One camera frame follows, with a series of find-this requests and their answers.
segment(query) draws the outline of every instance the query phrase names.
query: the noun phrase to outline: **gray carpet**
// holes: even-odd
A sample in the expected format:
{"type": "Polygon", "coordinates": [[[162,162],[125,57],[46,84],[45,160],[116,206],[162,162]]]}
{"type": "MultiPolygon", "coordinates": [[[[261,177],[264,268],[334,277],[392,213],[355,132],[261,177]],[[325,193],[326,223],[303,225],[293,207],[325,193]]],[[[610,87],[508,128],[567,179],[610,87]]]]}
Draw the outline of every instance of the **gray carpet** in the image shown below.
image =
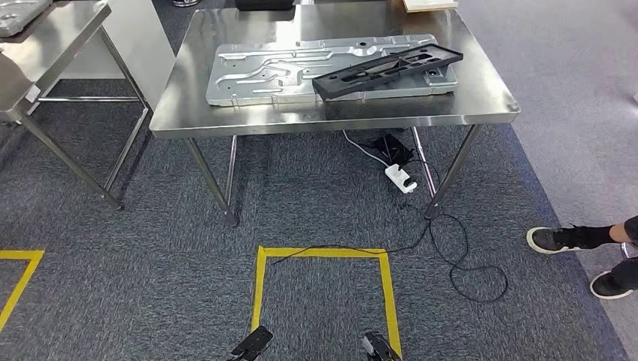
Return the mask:
{"type": "MultiPolygon", "coordinates": [[[[167,34],[181,38],[188,11],[162,9],[171,11],[163,20],[180,24],[167,34]]],[[[63,82],[55,92],[122,89],[118,81],[63,82]]],[[[46,104],[35,118],[103,179],[135,111],[46,104]]],[[[421,131],[442,171],[466,129],[421,131]]],[[[390,132],[411,144],[409,132],[390,132]]],[[[600,303],[582,292],[587,279],[575,258],[543,256],[525,244],[525,231],[542,222],[530,193],[537,182],[522,175],[529,165],[509,132],[484,131],[444,206],[467,228],[466,264],[502,267],[509,291],[493,304],[465,300],[428,238],[390,255],[405,359],[626,359],[600,303]]],[[[380,134],[350,132],[362,142],[380,134]]],[[[224,223],[179,141],[147,133],[136,142],[116,183],[126,209],[114,211],[25,129],[1,128],[0,139],[0,249],[46,251],[0,333],[7,359],[225,359],[248,333],[258,245],[391,249],[411,244],[424,226],[424,188],[398,193],[340,132],[241,138],[237,229],[224,223]]],[[[200,146],[224,179],[229,139],[200,146]]],[[[458,227],[440,220],[433,228],[444,254],[458,255],[458,227]]],[[[503,285],[494,272],[458,272],[455,280],[485,298],[503,285]]],[[[14,281],[14,272],[2,272],[0,289],[14,281]]],[[[264,360],[364,359],[357,336],[385,331],[381,300],[371,259],[270,263],[262,321],[276,339],[264,360]]]]}
{"type": "Polygon", "coordinates": [[[0,310],[5,306],[5,301],[11,296],[15,286],[22,276],[27,261],[22,260],[0,260],[0,310]]]}

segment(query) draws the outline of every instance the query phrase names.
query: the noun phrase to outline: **shoe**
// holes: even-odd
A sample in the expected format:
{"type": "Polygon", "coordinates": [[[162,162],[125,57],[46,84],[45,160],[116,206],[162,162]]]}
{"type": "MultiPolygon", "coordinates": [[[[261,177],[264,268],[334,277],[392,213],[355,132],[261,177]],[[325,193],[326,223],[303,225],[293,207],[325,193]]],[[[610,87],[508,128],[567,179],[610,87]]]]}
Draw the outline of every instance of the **shoe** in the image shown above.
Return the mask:
{"type": "Polygon", "coordinates": [[[197,5],[201,0],[173,0],[173,5],[180,8],[197,5]]]}
{"type": "Polygon", "coordinates": [[[589,290],[599,299],[621,299],[630,295],[633,290],[620,287],[614,282],[611,271],[596,276],[589,284],[589,290]]]}
{"type": "Polygon", "coordinates": [[[554,254],[566,250],[591,249],[606,243],[600,240],[600,229],[590,227],[559,228],[536,227],[527,231],[527,244],[533,250],[554,254]]]}

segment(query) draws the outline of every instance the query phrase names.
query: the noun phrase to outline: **white power strip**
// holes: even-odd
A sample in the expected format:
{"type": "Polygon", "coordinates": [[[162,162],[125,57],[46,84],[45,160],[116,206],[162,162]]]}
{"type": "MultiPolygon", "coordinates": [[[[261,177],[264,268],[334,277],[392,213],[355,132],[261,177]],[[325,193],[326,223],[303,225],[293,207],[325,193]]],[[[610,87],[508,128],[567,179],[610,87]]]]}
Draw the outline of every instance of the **white power strip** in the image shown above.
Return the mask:
{"type": "Polygon", "coordinates": [[[404,194],[412,193],[417,187],[417,182],[411,180],[406,183],[410,176],[403,169],[399,169],[398,164],[393,164],[385,169],[385,175],[394,183],[404,194]]]}

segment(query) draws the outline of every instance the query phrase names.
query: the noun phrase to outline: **yellow floor marking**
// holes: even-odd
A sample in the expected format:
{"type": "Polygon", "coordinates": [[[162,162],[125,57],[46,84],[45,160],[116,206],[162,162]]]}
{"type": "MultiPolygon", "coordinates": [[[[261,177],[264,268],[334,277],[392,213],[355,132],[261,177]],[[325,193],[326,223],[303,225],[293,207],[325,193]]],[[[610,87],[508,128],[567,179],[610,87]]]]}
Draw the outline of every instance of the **yellow floor marking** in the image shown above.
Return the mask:
{"type": "Polygon", "coordinates": [[[385,299],[387,341],[390,342],[390,346],[396,351],[396,354],[403,358],[401,341],[399,340],[399,322],[396,320],[392,276],[390,276],[390,260],[387,258],[387,253],[379,255],[379,271],[381,272],[381,285],[383,286],[383,298],[385,299]]]}
{"type": "Polygon", "coordinates": [[[311,248],[299,254],[295,254],[304,249],[305,248],[263,248],[263,251],[266,252],[266,256],[268,257],[378,258],[378,253],[385,254],[383,248],[361,248],[361,250],[351,250],[348,248],[311,248]]]}
{"type": "Polygon", "coordinates": [[[44,255],[43,250],[0,250],[0,259],[23,259],[29,261],[22,277],[18,281],[14,291],[11,293],[11,296],[9,296],[7,304],[0,313],[0,332],[2,331],[2,328],[5,327],[11,312],[14,310],[18,299],[22,295],[22,291],[24,291],[24,287],[26,287],[26,284],[29,282],[29,279],[31,279],[33,272],[35,272],[35,268],[38,267],[38,263],[40,262],[40,259],[42,259],[42,255],[44,255]]]}
{"type": "Polygon", "coordinates": [[[263,294],[263,278],[266,273],[266,252],[263,247],[257,249],[257,270],[255,271],[255,300],[253,302],[253,321],[251,323],[251,332],[259,327],[259,318],[261,315],[261,299],[263,294]]]}
{"type": "Polygon", "coordinates": [[[362,248],[351,250],[348,248],[311,248],[299,254],[305,248],[264,248],[257,249],[257,270],[255,271],[255,300],[253,303],[253,318],[251,330],[254,331],[260,325],[261,302],[263,297],[263,279],[266,276],[266,258],[268,257],[324,257],[324,258],[376,258],[379,261],[381,273],[381,285],[385,303],[385,317],[387,322],[387,340],[396,353],[403,357],[401,341],[399,339],[399,324],[396,320],[396,306],[394,304],[394,291],[392,289],[392,277],[390,275],[390,261],[383,248],[362,248]]]}

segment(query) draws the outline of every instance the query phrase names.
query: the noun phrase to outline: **table leg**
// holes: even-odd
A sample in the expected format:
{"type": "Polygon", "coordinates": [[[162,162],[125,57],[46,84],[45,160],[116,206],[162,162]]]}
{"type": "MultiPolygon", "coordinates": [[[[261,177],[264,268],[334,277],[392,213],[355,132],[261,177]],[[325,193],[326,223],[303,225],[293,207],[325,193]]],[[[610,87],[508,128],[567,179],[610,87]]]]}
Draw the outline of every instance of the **table leg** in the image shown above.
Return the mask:
{"type": "Polygon", "coordinates": [[[430,192],[430,198],[432,199],[436,195],[436,187],[434,186],[434,180],[432,179],[432,174],[430,173],[430,166],[427,164],[427,161],[425,159],[425,153],[423,152],[423,146],[421,145],[421,139],[418,136],[418,130],[416,126],[412,127],[412,137],[415,139],[417,154],[419,160],[421,161],[423,173],[425,174],[427,190],[430,192]]]}
{"type": "Polygon", "coordinates": [[[450,184],[452,183],[454,177],[458,173],[458,170],[462,166],[463,161],[465,161],[465,158],[469,153],[469,149],[472,147],[474,141],[476,141],[476,139],[481,134],[483,126],[483,124],[474,124],[469,128],[469,131],[467,132],[467,135],[465,136],[465,139],[463,140],[463,143],[461,144],[457,155],[454,157],[454,160],[450,165],[450,169],[448,169],[448,172],[445,174],[443,180],[441,181],[441,184],[439,185],[439,189],[434,193],[432,201],[430,201],[429,205],[427,206],[427,209],[425,211],[426,218],[431,218],[434,215],[434,209],[436,208],[436,206],[439,205],[439,202],[445,195],[445,191],[447,191],[450,187],[450,184]]]}
{"type": "Polygon", "coordinates": [[[138,118],[137,122],[135,122],[135,126],[133,127],[133,130],[131,131],[129,138],[126,140],[126,143],[124,144],[124,148],[120,152],[120,156],[117,157],[115,166],[111,170],[111,173],[108,175],[106,184],[104,185],[106,190],[111,190],[111,187],[113,186],[113,182],[115,182],[115,178],[117,177],[117,174],[120,173],[122,164],[124,164],[124,160],[126,160],[126,157],[129,155],[131,146],[133,145],[135,138],[137,138],[138,133],[142,127],[142,124],[144,124],[144,121],[147,118],[147,114],[150,111],[150,105],[146,101],[146,98],[144,97],[144,94],[142,94],[138,84],[135,82],[135,79],[131,75],[129,68],[126,66],[126,63],[122,59],[122,56],[115,48],[113,41],[104,30],[104,27],[100,26],[98,32],[100,36],[102,37],[102,40],[104,41],[104,44],[106,45],[109,53],[111,53],[113,60],[115,60],[117,67],[120,68],[120,71],[122,72],[122,74],[124,74],[124,77],[126,78],[127,81],[129,81],[129,84],[131,84],[131,87],[135,91],[135,95],[137,96],[137,99],[144,106],[144,109],[141,112],[141,116],[138,118]]]}
{"type": "Polygon", "coordinates": [[[226,178],[226,201],[230,203],[232,195],[232,176],[235,173],[235,158],[237,157],[237,135],[232,137],[230,146],[230,161],[228,162],[228,177],[226,178]]]}
{"type": "Polygon", "coordinates": [[[23,117],[21,123],[31,132],[38,137],[43,143],[49,147],[66,165],[71,168],[78,177],[87,182],[89,187],[96,193],[98,193],[108,204],[117,209],[122,209],[122,205],[98,182],[91,177],[87,171],[84,170],[77,162],[75,162],[49,135],[44,132],[42,128],[31,118],[23,117]]]}
{"type": "MultiPolygon", "coordinates": [[[[233,140],[234,140],[233,144],[236,147],[236,139],[233,138],[233,140]]],[[[222,194],[221,189],[219,185],[217,184],[217,181],[215,180],[215,178],[213,177],[213,174],[211,173],[211,169],[208,167],[208,164],[206,164],[206,159],[204,159],[204,155],[202,154],[202,151],[199,149],[199,147],[197,146],[197,143],[195,142],[195,139],[186,138],[184,141],[186,142],[188,149],[190,149],[190,152],[195,157],[195,163],[197,163],[199,170],[204,175],[206,184],[208,185],[208,188],[210,189],[210,191],[213,192],[213,196],[215,197],[215,200],[219,204],[223,214],[228,219],[228,223],[230,223],[231,227],[237,227],[237,225],[239,224],[239,220],[237,219],[235,214],[230,210],[230,206],[228,206],[226,197],[224,197],[224,195],[222,194]]]]}

